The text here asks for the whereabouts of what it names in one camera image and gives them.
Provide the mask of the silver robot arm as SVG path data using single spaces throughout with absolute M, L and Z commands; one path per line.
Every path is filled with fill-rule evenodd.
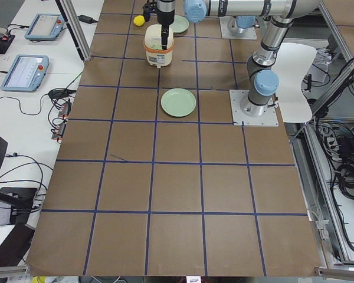
M 183 10 L 193 23 L 199 23 L 207 16 L 271 17 L 259 49 L 247 61 L 251 87 L 241 100 L 244 114 L 259 117 L 278 89 L 279 79 L 271 67 L 293 19 L 307 15 L 318 5 L 319 1 L 184 1 Z
M 206 16 L 213 15 L 215 8 L 217 16 L 224 17 L 228 15 L 230 7 L 229 1 L 184 1 L 183 11 L 188 21 L 198 23 Z M 161 33 L 169 32 L 171 25 L 175 22 L 175 1 L 147 1 L 143 5 L 143 17 L 146 22 L 150 20 L 152 14 L 157 16 L 157 21 L 161 24 Z M 235 14 L 235 27 L 247 29 L 254 25 L 255 14 Z

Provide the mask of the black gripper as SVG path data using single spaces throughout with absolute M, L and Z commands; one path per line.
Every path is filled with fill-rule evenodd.
M 150 21 L 151 15 L 157 14 L 156 2 L 147 2 L 144 4 L 142 8 L 143 8 L 143 17 L 145 21 Z
M 157 0 L 156 14 L 158 23 L 161 24 L 162 49 L 168 49 L 169 26 L 174 22 L 175 0 Z

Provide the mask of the green plate near arm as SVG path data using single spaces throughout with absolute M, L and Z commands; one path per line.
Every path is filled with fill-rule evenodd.
M 180 15 L 175 15 L 174 22 L 170 25 L 174 34 L 181 34 L 189 27 L 189 21 Z
M 185 117 L 195 110 L 196 98 L 189 90 L 173 88 L 163 94 L 161 106 L 172 117 Z

